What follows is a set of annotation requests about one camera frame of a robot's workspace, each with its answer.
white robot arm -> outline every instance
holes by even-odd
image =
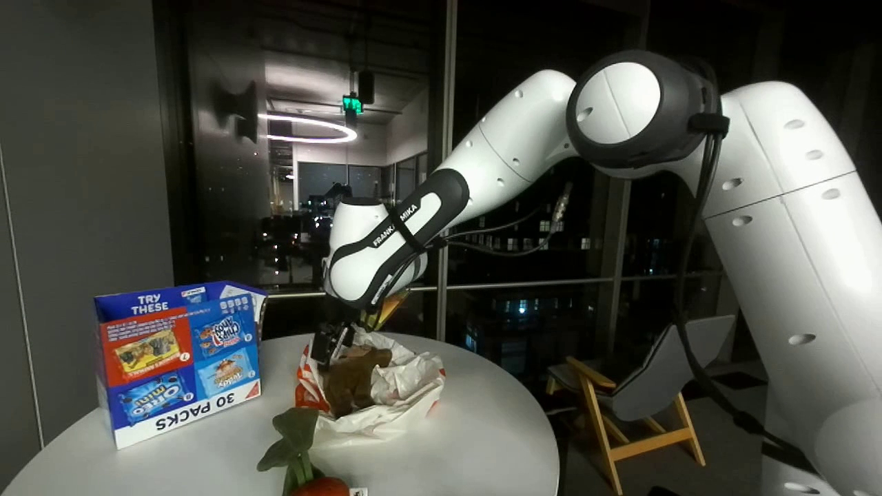
[[[882,495],[882,223],[798,89],[760,83],[719,101],[729,134],[702,216],[786,437],[839,494]],[[578,82],[538,72],[395,208],[400,222],[377,203],[338,208],[325,290],[357,308],[377,304],[422,274],[421,247],[438,233],[504,204],[568,156],[613,177],[669,170],[695,192],[706,134],[690,119],[716,102],[697,73],[643,51],[607,57]]]

green exit sign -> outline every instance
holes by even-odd
[[[356,114],[363,113],[362,101],[357,96],[343,95],[343,111],[345,112],[346,110],[353,110]]]

round table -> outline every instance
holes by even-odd
[[[551,425],[514,377],[464,349],[388,335],[441,357],[447,381],[440,401],[419,428],[395,440],[312,449],[317,467],[373,496],[557,492]],[[281,494],[283,469],[257,472],[255,466],[280,438],[270,420],[292,404],[294,372],[308,340],[298,335],[263,343],[261,397],[120,451],[106,413],[93,411],[40,451],[3,495]]]

snack display box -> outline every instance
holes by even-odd
[[[98,396],[117,449],[260,396],[265,298],[235,282],[95,298]]]

circular ceiling light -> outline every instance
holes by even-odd
[[[305,124],[305,125],[315,125],[318,127],[324,127],[326,129],[333,129],[335,131],[342,132],[342,136],[337,137],[324,137],[324,136],[277,136],[274,134],[267,134],[267,139],[277,139],[279,141],[290,141],[292,143],[348,143],[352,141],[358,135],[355,131],[347,128],[345,125],[329,123],[327,121],[320,121],[318,119],[313,119],[310,117],[299,117],[299,116],[280,116],[274,114],[261,114],[266,120],[269,121],[286,121],[294,124]]]

